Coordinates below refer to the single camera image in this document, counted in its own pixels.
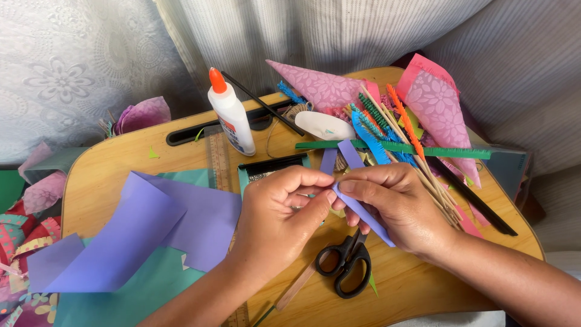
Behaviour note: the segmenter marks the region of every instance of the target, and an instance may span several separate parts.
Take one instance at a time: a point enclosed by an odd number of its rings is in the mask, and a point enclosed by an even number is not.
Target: left hand
[[[291,166],[244,189],[236,242],[226,260],[266,283],[288,267],[337,199],[326,189],[335,179]],[[314,198],[301,194],[315,194]],[[304,207],[295,212],[293,207]]]

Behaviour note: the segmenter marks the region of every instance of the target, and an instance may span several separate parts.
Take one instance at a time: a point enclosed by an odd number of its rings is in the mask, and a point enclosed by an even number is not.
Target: wooden table
[[[386,83],[397,84],[402,73],[403,70],[396,67],[377,67],[347,76],[366,78],[383,86]],[[287,97],[275,93],[261,99],[273,104]],[[246,110],[260,107],[255,101],[246,101],[244,106]],[[115,137],[87,150],[74,163],[67,180],[63,199],[63,236],[74,232],[81,237],[95,236],[112,216],[130,170],[154,175],[205,168],[204,141],[170,147],[166,144],[166,135],[214,119],[216,114],[213,111],[205,112]],[[256,143],[256,155],[253,157],[243,156],[230,148],[235,192],[240,192],[236,173],[239,163],[269,159],[265,151],[267,134],[268,129],[253,131]],[[297,152],[294,150],[295,143],[311,140],[310,136],[301,138],[284,124],[277,124],[269,148],[271,154],[283,157]],[[150,146],[160,158],[148,158]],[[311,152],[312,167],[319,167],[321,156],[320,150]],[[474,192],[519,234],[511,237],[497,232],[492,226],[481,227],[473,218],[467,202],[452,191],[484,238],[543,260],[538,239],[498,183],[486,169],[480,171],[480,179],[482,189],[473,187]],[[355,230],[348,227],[344,219],[330,214],[307,243],[301,256],[248,301],[251,323],[254,324],[282,296],[327,242],[339,244]],[[333,291],[332,278],[323,278],[315,273],[283,312],[272,312],[261,326],[386,326],[427,314],[497,310],[494,303],[456,277],[411,254],[389,248],[373,232],[365,245],[373,262],[379,298],[368,287],[359,296],[344,300]]]

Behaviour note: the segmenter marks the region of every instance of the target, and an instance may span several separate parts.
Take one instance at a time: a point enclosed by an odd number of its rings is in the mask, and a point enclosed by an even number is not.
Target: glue bottle
[[[212,87],[208,91],[208,99],[230,144],[243,155],[254,155],[256,147],[248,117],[242,102],[234,93],[234,88],[224,81],[222,74],[214,67],[210,68],[210,82]]]

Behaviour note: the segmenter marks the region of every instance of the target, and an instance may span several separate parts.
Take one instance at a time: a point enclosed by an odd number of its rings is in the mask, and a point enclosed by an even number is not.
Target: scissors
[[[367,235],[361,234],[361,230],[357,229],[353,236],[347,235],[347,237],[345,237],[345,241],[343,241],[343,243],[340,245],[325,247],[319,252],[319,254],[317,254],[315,267],[321,275],[325,277],[331,277],[339,272],[340,269],[343,269],[343,271],[335,279],[335,291],[337,292],[337,295],[342,298],[355,297],[363,292],[363,290],[367,287],[367,283],[371,277],[371,258],[364,244],[366,239]],[[321,268],[320,260],[323,255],[324,258],[326,258],[330,251],[335,251],[339,254],[339,261],[331,271],[324,271]],[[359,286],[357,286],[354,290],[344,292],[341,289],[341,282],[351,272],[358,260],[363,260],[363,262],[365,262],[365,276],[363,277],[363,280]]]

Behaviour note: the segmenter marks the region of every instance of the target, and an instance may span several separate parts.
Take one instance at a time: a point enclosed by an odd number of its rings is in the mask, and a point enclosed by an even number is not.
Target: green fringed paper strip
[[[315,141],[295,144],[295,149],[324,149],[336,148],[340,141]],[[412,145],[390,141],[379,141],[383,148],[389,151],[418,154]],[[351,140],[356,148],[369,148],[363,140]],[[424,154],[432,157],[490,159],[490,150],[462,149],[462,148],[424,148]]]

